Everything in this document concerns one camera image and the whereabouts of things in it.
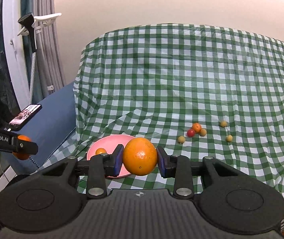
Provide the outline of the large orange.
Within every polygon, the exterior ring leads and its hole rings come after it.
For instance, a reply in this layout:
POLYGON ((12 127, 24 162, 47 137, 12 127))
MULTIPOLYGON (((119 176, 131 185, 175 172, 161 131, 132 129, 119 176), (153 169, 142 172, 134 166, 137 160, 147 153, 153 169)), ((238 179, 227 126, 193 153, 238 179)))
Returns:
MULTIPOLYGON (((32 141, 32 139, 29 138, 26 135, 18 135, 18 139, 19 140, 23 140, 23 141, 27 141, 27 142, 31 142, 32 141)), ((17 152, 13 152, 12 154, 18 160, 22 160, 22 161, 25 161, 25 160, 27 160, 29 158, 29 154, 26 153, 25 145, 22 142, 19 143, 18 151, 17 152)))
POLYGON ((157 165, 158 155, 154 145, 146 138, 134 138, 125 146, 123 164, 131 174, 144 176, 157 165))

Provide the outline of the red cherry tomato cluster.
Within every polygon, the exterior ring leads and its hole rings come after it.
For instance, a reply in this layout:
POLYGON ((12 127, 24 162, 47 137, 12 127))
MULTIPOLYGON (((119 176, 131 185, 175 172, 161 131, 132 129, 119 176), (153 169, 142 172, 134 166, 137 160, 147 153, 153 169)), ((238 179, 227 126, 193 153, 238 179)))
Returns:
POLYGON ((187 131, 187 136, 189 138, 192 138, 193 136, 195 136, 195 130, 193 130, 192 128, 190 128, 188 131, 187 131))

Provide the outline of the orange cherry tomato cluster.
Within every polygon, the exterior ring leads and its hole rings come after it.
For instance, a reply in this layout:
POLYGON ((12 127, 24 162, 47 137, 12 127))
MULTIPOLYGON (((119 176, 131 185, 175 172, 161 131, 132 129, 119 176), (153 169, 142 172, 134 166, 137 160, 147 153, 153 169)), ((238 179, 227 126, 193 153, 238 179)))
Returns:
POLYGON ((202 129, 202 127, 201 127, 201 125, 198 122, 193 123, 192 130, 195 133, 199 133, 201 131, 201 129, 202 129))

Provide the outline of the pink round plate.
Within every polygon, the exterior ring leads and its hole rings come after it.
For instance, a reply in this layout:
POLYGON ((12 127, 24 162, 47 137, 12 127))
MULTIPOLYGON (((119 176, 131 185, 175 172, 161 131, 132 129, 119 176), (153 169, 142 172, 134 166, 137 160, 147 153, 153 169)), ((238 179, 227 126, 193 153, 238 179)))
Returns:
MULTIPOLYGON (((122 144, 124 147, 128 144, 130 140, 134 137, 126 134, 114 134, 109 135, 104 138, 99 139, 98 141, 94 142, 93 145, 90 146, 89 150, 87 151, 87 160, 89 160, 92 156, 95 155, 95 151, 98 148, 104 148, 107 151, 107 154, 112 154, 114 149, 118 144, 122 144)), ((121 166, 121 171, 119 176, 111 177, 107 176, 108 178, 121 178, 130 175, 130 172, 126 170, 124 164, 121 166)))

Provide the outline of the black smartphone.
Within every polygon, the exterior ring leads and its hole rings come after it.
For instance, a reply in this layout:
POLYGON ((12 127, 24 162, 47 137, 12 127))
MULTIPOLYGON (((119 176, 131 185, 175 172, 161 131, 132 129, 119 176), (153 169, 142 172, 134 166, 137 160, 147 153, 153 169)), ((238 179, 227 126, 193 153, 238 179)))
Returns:
POLYGON ((13 131, 21 130, 41 109, 41 104, 28 105, 9 122, 8 128, 13 131))

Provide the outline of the blue cushion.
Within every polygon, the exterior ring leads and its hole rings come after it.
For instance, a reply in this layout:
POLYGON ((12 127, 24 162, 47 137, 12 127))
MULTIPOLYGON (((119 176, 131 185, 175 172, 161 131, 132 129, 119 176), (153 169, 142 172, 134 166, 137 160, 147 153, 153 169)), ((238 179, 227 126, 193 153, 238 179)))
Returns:
POLYGON ((2 153, 16 174, 37 171, 49 157, 74 133, 75 101, 73 83, 47 96, 39 102, 42 109, 19 131, 38 145, 38 153, 27 160, 18 160, 9 153, 2 153))

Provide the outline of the green white checkered cloth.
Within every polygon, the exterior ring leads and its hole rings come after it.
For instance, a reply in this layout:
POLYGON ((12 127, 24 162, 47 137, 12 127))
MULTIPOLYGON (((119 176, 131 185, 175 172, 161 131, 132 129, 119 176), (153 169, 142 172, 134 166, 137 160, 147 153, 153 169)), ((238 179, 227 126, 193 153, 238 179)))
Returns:
POLYGON ((284 197, 283 41, 208 25, 115 30, 83 49, 73 93, 74 133, 45 167, 82 159, 99 139, 126 134, 163 145, 168 154, 209 155, 284 197), (187 136, 195 122, 206 136, 187 136))

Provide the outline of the white clip holder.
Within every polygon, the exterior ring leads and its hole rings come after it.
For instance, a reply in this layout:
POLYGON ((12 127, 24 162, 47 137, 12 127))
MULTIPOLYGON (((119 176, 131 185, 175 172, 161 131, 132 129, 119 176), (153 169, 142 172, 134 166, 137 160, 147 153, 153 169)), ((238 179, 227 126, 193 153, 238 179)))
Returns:
POLYGON ((52 25, 62 13, 54 13, 44 16, 34 16, 28 13, 18 19, 18 23, 22 29, 18 32, 17 36, 29 36, 32 53, 36 52, 36 37, 35 34, 41 31, 42 28, 52 25))

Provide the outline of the grey curtain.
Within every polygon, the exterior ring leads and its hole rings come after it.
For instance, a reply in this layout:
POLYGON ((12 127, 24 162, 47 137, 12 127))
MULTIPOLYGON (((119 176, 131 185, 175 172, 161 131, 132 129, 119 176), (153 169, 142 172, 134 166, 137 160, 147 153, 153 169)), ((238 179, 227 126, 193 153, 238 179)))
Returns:
MULTIPOLYGON (((21 15, 44 16, 55 13, 54 0, 21 0, 21 15)), ((28 81, 33 81, 32 102, 63 88, 66 84, 62 69, 56 23, 35 34, 37 51, 32 53, 29 36, 23 36, 28 81)))

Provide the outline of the white door frame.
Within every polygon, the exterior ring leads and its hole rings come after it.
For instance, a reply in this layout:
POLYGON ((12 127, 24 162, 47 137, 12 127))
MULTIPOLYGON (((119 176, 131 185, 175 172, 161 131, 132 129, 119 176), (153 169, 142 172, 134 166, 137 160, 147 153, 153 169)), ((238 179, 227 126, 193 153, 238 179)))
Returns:
POLYGON ((2 0, 2 28, 7 66, 20 109, 29 104, 29 84, 23 39, 18 36, 21 25, 20 0, 2 0))

